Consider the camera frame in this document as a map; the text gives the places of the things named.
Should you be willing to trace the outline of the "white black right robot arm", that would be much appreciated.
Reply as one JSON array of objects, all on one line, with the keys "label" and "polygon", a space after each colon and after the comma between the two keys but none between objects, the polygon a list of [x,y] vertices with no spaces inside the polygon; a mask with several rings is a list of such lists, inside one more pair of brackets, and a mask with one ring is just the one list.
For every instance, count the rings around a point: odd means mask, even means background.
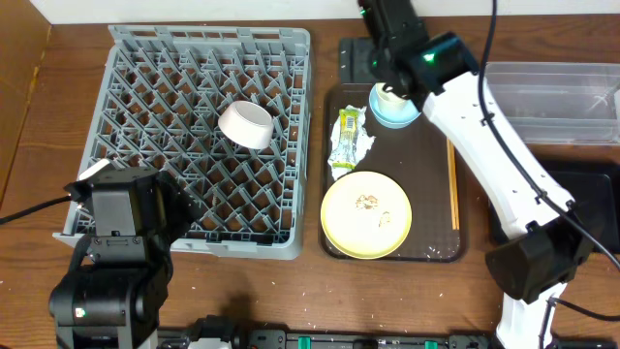
[{"label": "white black right robot arm", "polygon": [[571,193],[530,152],[501,111],[476,59],[454,33],[430,37],[409,1],[359,0],[373,41],[369,70],[409,100],[454,145],[483,188],[507,242],[487,268],[504,293],[498,348],[556,348],[561,295],[601,244],[576,215]]}]

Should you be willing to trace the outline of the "white pink bowl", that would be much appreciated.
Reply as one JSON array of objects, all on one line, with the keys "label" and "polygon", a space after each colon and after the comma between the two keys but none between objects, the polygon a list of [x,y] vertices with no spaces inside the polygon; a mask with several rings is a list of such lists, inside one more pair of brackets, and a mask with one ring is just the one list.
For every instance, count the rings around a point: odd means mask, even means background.
[{"label": "white pink bowl", "polygon": [[267,110],[257,104],[234,101],[219,117],[218,126],[234,143],[261,150],[270,145],[274,119]]}]

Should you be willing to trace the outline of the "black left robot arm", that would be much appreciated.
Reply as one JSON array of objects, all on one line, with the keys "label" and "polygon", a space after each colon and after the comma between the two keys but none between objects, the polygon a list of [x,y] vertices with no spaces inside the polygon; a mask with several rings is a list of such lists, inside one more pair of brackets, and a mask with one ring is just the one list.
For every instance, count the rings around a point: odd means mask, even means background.
[{"label": "black left robot arm", "polygon": [[153,168],[99,170],[65,187],[95,229],[52,290],[60,348],[139,348],[159,326],[173,275],[171,245],[200,217],[177,180]]}]

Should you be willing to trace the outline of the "white cup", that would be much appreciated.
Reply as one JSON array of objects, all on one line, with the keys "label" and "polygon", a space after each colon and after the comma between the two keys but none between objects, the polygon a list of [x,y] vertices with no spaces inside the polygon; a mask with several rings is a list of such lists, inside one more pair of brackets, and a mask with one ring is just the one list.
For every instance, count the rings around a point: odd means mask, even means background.
[{"label": "white cup", "polygon": [[378,106],[381,112],[402,112],[409,103],[395,93],[392,86],[384,82],[376,84]]}]

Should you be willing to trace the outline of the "yellow green snack wrapper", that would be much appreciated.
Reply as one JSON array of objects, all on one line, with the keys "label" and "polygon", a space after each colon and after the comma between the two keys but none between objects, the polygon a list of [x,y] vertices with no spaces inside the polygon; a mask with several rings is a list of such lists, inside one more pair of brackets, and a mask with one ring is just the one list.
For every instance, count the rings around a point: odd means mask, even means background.
[{"label": "yellow green snack wrapper", "polygon": [[327,158],[334,180],[354,170],[376,140],[365,128],[366,110],[367,107],[349,105],[338,111],[330,136],[331,151]]}]

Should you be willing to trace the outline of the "light blue bowl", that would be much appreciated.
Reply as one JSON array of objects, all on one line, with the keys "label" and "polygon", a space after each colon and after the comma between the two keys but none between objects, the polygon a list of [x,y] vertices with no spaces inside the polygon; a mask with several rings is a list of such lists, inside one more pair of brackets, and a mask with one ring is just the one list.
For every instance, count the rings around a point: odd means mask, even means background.
[{"label": "light blue bowl", "polygon": [[378,106],[376,84],[372,87],[370,91],[369,105],[376,120],[381,125],[389,129],[401,129],[413,123],[421,115],[421,112],[410,100],[408,105],[402,112],[381,112]]}]

